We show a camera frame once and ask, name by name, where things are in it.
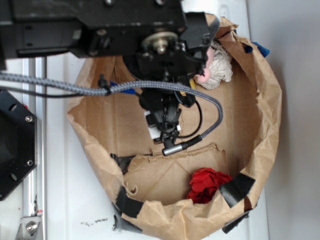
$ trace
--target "gray braided cable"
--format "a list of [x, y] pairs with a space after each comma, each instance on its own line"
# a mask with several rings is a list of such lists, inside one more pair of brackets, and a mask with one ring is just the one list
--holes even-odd
[[[34, 84], [34, 85], [42, 85], [45, 87], [52, 87], [52, 88], [57, 88], [57, 89], [69, 91], [72, 93], [85, 95], [85, 96], [106, 96], [108, 94], [108, 91], [104, 88], [83, 87], [83, 86], [78, 86], [75, 84], [51, 80], [47, 78], [38, 78], [38, 77], [32, 77], [32, 76], [23, 76], [18, 74], [0, 72], [0, 79], [5, 81], [11, 81], [11, 82], [27, 83], [27, 84]], [[179, 85], [176, 83], [163, 82], [163, 81], [139, 80], [139, 81], [130, 81], [130, 82], [121, 83], [116, 86], [111, 86], [109, 90], [110, 90], [110, 94], [115, 94], [125, 90], [139, 89], [139, 88], [165, 89], [170, 91], [185, 92], [187, 94], [205, 99], [210, 103], [213, 103], [218, 110], [218, 119], [210, 128], [208, 128], [204, 133], [200, 135], [201, 139], [203, 139], [205, 136], [211, 133], [222, 122], [223, 110], [219, 101], [203, 92], [194, 90], [187, 86]]]

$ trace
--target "crumpled brown paper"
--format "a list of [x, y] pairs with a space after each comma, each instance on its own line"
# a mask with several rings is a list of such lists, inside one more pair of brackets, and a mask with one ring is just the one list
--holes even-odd
[[[154, 145], [137, 97], [79, 97], [70, 100], [67, 117], [101, 185], [115, 203], [121, 186], [133, 199], [144, 201], [137, 218], [122, 218], [144, 234], [163, 240], [200, 240], [254, 208], [275, 161], [281, 120], [282, 91], [269, 64], [258, 48], [233, 31], [237, 25], [221, 19], [217, 38], [233, 56], [231, 82], [214, 90], [197, 89], [222, 104], [222, 124], [203, 141], [185, 152], [163, 157], [163, 146]], [[244, 46], [253, 48], [246, 53]], [[122, 58], [87, 59], [77, 84], [97, 86], [103, 73], [115, 82], [134, 81]], [[198, 100], [203, 111], [200, 133], [217, 119], [215, 107]], [[196, 108], [182, 109], [182, 134], [198, 124]], [[124, 176], [110, 157], [137, 156]], [[185, 199], [191, 174], [203, 167], [231, 174], [243, 173], [256, 180], [248, 199], [230, 208], [217, 191], [208, 204]]]

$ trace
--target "pink object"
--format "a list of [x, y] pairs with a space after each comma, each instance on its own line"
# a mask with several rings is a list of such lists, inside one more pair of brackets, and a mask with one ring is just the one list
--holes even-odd
[[208, 60], [206, 61], [205, 68], [203, 69], [204, 70], [204, 74], [203, 75], [199, 75], [199, 74], [195, 75], [196, 76], [196, 81], [199, 84], [206, 83], [209, 80], [210, 76], [211, 76], [209, 67], [210, 67], [210, 65], [212, 64], [212, 62], [214, 61], [214, 58], [215, 58], [215, 51], [211, 46], [208, 48], [208, 51], [206, 52], [206, 55], [208, 56]]

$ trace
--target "black tape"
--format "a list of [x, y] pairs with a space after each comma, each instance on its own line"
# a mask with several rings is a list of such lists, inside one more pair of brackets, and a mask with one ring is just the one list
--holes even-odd
[[221, 185], [219, 190], [229, 207], [232, 208], [247, 196], [255, 181], [253, 178], [239, 173], [232, 181]]
[[243, 220], [249, 217], [249, 212], [245, 212], [243, 215], [240, 217], [236, 218], [235, 220], [228, 222], [225, 224], [224, 228], [222, 228], [222, 231], [227, 234], [229, 233], [232, 229], [234, 229], [238, 224]]
[[116, 208], [114, 204], [112, 204], [114, 208], [114, 225], [113, 225], [113, 230], [115, 231], [116, 229], [122, 229], [134, 233], [141, 234], [142, 230], [138, 228], [136, 225], [133, 225], [131, 222], [123, 219], [121, 217], [121, 212]]
[[121, 187], [118, 197], [116, 198], [115, 205], [118, 207], [120, 212], [131, 218], [137, 218], [140, 210], [143, 206], [142, 201], [137, 201], [127, 196], [126, 188]]
[[116, 161], [119, 168], [121, 169], [123, 174], [126, 174], [128, 172], [127, 168], [131, 162], [132, 159], [134, 159], [135, 156], [117, 156], [113, 153], [110, 154], [110, 156]]

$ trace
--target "cable connector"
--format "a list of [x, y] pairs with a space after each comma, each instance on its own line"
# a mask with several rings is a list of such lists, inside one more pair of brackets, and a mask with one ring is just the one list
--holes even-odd
[[110, 91], [110, 86], [108, 84], [108, 81], [105, 79], [105, 75], [102, 73], [100, 74], [100, 78], [99, 78], [99, 81], [98, 81], [98, 85], [100, 88], [102, 89], [105, 89], [106, 90], [106, 96], [110, 95], [111, 94], [111, 91]]
[[174, 145], [173, 147], [169, 147], [169, 148], [164, 148], [162, 150], [162, 154], [164, 156], [169, 156], [171, 154], [175, 154], [178, 152], [181, 152], [183, 150], [186, 150], [187, 148], [199, 143], [200, 141], [202, 141], [202, 138], [200, 135], [190, 139], [189, 141], [185, 141], [179, 144]]

